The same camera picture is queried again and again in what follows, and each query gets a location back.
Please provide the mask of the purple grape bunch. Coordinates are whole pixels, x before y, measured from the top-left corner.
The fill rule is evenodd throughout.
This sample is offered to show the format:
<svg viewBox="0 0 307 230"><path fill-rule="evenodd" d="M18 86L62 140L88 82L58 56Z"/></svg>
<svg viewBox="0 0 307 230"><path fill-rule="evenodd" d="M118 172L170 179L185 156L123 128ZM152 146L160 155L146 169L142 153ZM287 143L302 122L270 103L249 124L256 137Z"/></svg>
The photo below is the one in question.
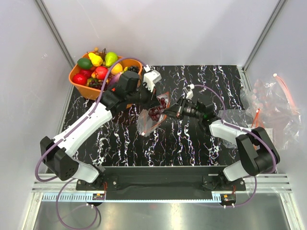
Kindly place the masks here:
<svg viewBox="0 0 307 230"><path fill-rule="evenodd" d="M159 121L160 117L162 116L163 111L166 109L166 106L167 106L167 103L166 103L167 101L164 97L158 98L158 101L160 104L158 106L151 108L148 111L149 117L153 121L156 121L156 122Z"/></svg>

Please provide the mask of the clear orange-zipper bag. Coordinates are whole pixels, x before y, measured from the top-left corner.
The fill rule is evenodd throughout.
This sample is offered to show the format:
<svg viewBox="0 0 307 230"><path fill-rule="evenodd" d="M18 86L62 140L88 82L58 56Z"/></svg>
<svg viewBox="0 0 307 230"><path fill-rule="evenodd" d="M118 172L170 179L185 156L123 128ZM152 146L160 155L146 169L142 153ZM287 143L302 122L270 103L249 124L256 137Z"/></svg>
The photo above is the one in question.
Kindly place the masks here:
<svg viewBox="0 0 307 230"><path fill-rule="evenodd" d="M157 98L162 98L164 97L166 99L166 109L170 107L170 94L169 92L166 92L164 94L161 94L157 96ZM154 132L159 125L166 119L166 115L162 114L160 117L159 121L153 121L149 115L148 115L148 110L143 109L137 119L137 131L139 134L143 137L149 136L152 132Z"/></svg>

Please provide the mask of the red apple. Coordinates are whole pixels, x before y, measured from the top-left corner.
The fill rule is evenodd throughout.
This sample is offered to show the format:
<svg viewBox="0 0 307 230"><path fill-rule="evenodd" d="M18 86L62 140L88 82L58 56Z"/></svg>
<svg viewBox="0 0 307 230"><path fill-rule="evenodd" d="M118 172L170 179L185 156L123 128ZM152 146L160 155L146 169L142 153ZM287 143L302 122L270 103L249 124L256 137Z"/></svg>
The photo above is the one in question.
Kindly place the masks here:
<svg viewBox="0 0 307 230"><path fill-rule="evenodd" d="M108 72L108 68L104 66L99 66L95 69L95 76L98 80L104 80L106 77L106 74Z"/></svg>

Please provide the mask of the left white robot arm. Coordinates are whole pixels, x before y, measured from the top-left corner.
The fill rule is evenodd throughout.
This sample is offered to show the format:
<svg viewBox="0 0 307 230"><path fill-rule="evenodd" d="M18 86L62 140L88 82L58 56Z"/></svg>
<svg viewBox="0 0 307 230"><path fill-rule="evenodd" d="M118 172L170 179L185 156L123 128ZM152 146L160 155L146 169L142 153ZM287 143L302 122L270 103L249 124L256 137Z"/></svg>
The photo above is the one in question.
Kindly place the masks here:
<svg viewBox="0 0 307 230"><path fill-rule="evenodd" d="M159 104L155 84L161 74L152 70L139 75L132 71L121 74L118 82L104 91L90 109L68 129L54 138L44 137L40 141L43 163L62 181L70 178L86 181L94 190L103 186L102 173L90 164L74 159L78 148L114 116L124 111L129 104L150 109Z"/></svg>

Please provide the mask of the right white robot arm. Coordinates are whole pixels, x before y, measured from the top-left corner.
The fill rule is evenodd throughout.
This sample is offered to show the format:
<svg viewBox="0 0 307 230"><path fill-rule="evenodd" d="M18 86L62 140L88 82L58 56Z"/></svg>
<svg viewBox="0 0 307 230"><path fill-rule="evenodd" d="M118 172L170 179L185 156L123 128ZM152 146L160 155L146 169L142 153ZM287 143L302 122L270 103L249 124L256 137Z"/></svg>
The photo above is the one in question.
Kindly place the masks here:
<svg viewBox="0 0 307 230"><path fill-rule="evenodd" d="M267 131L262 127L244 128L222 121L214 113L214 105L194 103L180 98L177 103L165 109L163 114L178 120L191 117L198 120L201 129L208 135L234 144L240 160L225 167L218 177L218 185L230 189L235 180L260 173L272 173L280 162L280 156Z"/></svg>

